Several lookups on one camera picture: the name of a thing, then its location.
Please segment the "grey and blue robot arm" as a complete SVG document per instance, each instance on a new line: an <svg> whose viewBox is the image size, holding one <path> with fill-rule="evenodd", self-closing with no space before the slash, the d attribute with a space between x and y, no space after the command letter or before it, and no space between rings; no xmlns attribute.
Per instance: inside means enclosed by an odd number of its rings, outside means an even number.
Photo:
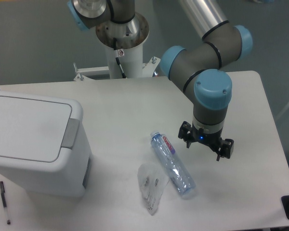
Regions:
<svg viewBox="0 0 289 231"><path fill-rule="evenodd" d="M131 50L146 41L149 26L135 1L70 0L67 5L79 29L94 28L106 47L111 78L142 75L143 56ZM245 27L231 25L214 0L182 0L180 5L203 43L194 51L173 46L160 61L163 73L193 103L193 121L182 123L178 137L187 146L199 142L218 158L230 158L234 141L221 133L232 81L221 68L250 53L252 36Z"/></svg>

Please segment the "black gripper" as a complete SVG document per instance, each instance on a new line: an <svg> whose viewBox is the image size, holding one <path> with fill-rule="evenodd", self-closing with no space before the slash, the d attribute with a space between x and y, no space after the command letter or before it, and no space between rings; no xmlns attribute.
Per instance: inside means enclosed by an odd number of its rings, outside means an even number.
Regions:
<svg viewBox="0 0 289 231"><path fill-rule="evenodd" d="M202 128L197 129L194 125L191 126L187 121L184 121L179 128L178 138L186 143L187 148L193 143L194 138L196 142L213 149L217 154L216 161L219 161L220 158L230 159L234 149L234 140L222 139L222 130L208 134Z"/></svg>

